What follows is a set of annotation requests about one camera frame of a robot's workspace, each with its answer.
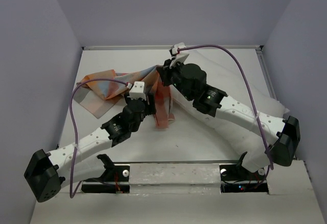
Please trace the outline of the orange blue checked pillowcase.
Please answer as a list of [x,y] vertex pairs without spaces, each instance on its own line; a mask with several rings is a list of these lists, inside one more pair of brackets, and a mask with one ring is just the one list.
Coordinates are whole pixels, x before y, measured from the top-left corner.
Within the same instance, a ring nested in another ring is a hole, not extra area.
[[156,66],[133,73],[118,73],[115,70],[86,75],[77,85],[86,82],[75,92],[73,99],[97,119],[105,115],[125,94],[125,83],[142,81],[147,92],[154,94],[156,128],[166,129],[175,120],[173,96],[170,87],[163,86]]

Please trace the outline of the white pillow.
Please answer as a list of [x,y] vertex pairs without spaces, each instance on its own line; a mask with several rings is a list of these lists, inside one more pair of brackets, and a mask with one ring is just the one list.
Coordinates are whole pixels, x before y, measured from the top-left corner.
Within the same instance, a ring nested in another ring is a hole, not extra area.
[[242,166],[250,172],[272,163],[265,153],[266,146],[277,141],[284,114],[289,110],[279,101],[261,93],[255,86],[244,82],[241,74],[235,74],[215,63],[196,50],[182,51],[177,55],[184,64],[196,64],[207,74],[206,82],[213,88],[227,93],[213,116],[196,110],[175,87],[174,101],[194,118],[214,129],[230,144],[238,155],[244,155]]

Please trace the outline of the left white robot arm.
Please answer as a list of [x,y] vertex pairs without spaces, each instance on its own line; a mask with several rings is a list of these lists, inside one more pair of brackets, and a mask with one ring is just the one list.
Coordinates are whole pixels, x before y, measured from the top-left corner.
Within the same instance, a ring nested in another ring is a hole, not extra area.
[[[146,116],[156,113],[153,94],[148,94],[145,99],[131,99],[126,95],[125,100],[127,104],[121,113],[80,139],[78,143],[49,152],[40,149],[32,154],[24,178],[37,202],[51,199],[61,188],[72,183],[88,178],[106,181],[112,177],[114,163],[109,156],[101,152],[129,139],[132,133],[138,131]],[[78,164],[89,157],[95,157],[101,162],[95,172],[78,170]]]

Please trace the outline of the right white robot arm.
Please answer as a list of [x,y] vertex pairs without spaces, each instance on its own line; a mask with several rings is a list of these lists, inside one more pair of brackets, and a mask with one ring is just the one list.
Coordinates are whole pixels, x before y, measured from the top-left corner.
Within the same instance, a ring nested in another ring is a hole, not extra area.
[[171,60],[157,67],[164,86],[177,89],[184,106],[194,117],[214,126],[221,119],[252,132],[265,139],[262,148],[241,153],[235,173],[241,179],[249,178],[254,172],[266,166],[277,164],[289,167],[300,142],[299,120],[293,116],[287,119],[254,112],[247,105],[237,101],[216,87],[206,83],[207,74],[198,65],[181,62],[174,67]]

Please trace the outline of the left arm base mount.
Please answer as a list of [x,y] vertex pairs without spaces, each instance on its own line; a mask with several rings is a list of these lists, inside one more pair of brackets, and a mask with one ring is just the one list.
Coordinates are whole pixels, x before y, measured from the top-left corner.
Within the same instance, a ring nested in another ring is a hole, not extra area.
[[130,164],[115,164],[106,154],[100,154],[97,158],[101,160],[105,170],[100,177],[85,180],[81,191],[83,193],[129,193]]

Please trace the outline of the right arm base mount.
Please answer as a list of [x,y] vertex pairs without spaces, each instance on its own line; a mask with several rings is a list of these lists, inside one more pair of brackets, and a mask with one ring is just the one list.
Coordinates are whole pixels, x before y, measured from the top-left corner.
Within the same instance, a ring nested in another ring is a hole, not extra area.
[[243,153],[236,163],[220,165],[221,193],[269,192],[263,168],[260,169],[263,173],[252,173],[242,166],[246,154]]

